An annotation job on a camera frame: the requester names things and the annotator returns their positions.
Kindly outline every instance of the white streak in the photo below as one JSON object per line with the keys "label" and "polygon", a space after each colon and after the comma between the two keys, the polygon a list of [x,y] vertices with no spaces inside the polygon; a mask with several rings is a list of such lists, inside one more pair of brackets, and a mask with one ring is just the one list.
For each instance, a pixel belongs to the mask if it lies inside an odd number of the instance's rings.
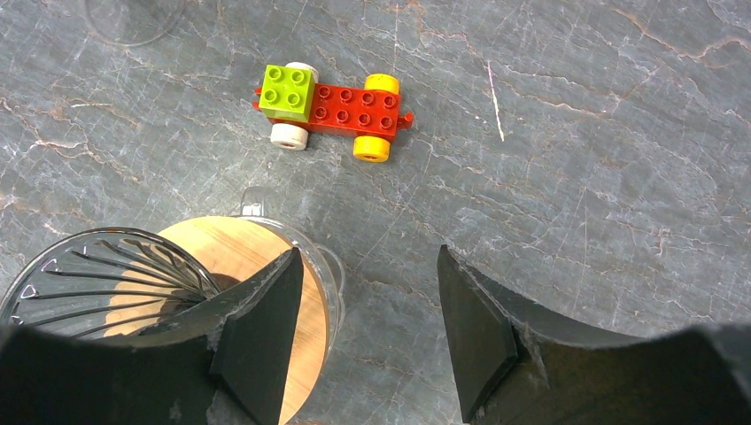
{"label": "white streak", "polygon": [[112,106],[112,104],[72,104],[71,109],[82,108],[84,106]]}
{"label": "white streak", "polygon": [[397,17],[394,23],[394,62],[393,62],[393,68],[391,69],[392,74],[397,72],[397,48],[399,46],[399,7],[398,6],[397,6],[396,15]]}
{"label": "white streak", "polygon": [[495,108],[495,123],[498,125],[498,134],[502,142],[506,141],[506,137],[503,134],[503,129],[500,127],[500,108],[498,107],[498,98],[495,97],[495,85],[492,82],[492,69],[491,61],[488,61],[488,79],[491,81],[491,94],[493,96],[493,107]]}
{"label": "white streak", "polygon": [[303,16],[303,12],[305,11],[306,6],[307,6],[307,0],[305,0],[305,2],[303,3],[303,8],[300,9],[300,14],[298,15],[298,19],[295,21],[295,25],[292,26],[292,30],[290,32],[294,31],[295,28],[298,26],[298,23],[300,22],[300,18],[302,18]]}

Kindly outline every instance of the toy wheel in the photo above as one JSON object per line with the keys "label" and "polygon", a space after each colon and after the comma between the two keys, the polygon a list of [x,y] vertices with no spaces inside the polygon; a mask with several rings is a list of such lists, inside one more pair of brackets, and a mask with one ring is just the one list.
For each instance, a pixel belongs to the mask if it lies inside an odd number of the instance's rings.
{"label": "toy wheel", "polygon": [[310,70],[311,73],[313,73],[313,81],[315,81],[316,84],[318,84],[318,70],[313,68],[312,66],[308,64],[304,64],[302,62],[290,62],[289,64],[285,65],[289,68],[296,68],[296,69],[307,69]]}
{"label": "toy wheel", "polygon": [[355,158],[367,162],[384,162],[389,158],[391,143],[381,137],[361,135],[354,139],[352,154]]}
{"label": "toy wheel", "polygon": [[383,90],[399,94],[399,80],[385,73],[374,73],[365,79],[365,90]]}
{"label": "toy wheel", "polygon": [[274,146],[290,151],[302,151],[307,146],[307,130],[291,124],[274,124],[269,138]]}

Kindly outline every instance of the stone surface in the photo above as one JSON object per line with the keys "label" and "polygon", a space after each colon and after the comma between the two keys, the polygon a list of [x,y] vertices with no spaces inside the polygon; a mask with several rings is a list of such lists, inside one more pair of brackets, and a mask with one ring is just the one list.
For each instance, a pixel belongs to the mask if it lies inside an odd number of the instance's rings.
{"label": "stone surface", "polygon": [[[402,82],[391,160],[268,142],[267,63]],[[78,1],[0,0],[0,290],[60,237],[159,231],[276,191],[349,267],[347,317],[299,422],[455,424],[435,262],[647,336],[751,320],[745,0],[189,1],[138,48]]]}

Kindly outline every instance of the yellow wheel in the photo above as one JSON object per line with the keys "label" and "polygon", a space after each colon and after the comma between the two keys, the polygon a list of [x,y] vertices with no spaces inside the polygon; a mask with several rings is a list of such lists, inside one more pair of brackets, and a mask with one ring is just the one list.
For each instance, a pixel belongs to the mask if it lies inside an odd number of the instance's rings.
{"label": "yellow wheel", "polygon": [[399,94],[399,80],[385,73],[374,73],[365,79],[365,90],[383,90]]}
{"label": "yellow wheel", "polygon": [[355,158],[367,162],[384,162],[389,158],[391,143],[381,137],[361,135],[354,138],[352,154]]}

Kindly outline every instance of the green lego block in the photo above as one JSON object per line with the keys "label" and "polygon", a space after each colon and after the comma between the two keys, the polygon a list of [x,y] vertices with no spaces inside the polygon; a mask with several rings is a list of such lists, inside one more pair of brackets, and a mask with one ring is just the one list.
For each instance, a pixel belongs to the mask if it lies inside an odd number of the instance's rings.
{"label": "green lego block", "polygon": [[269,65],[263,77],[259,108],[268,118],[308,122],[315,81],[309,69]]}

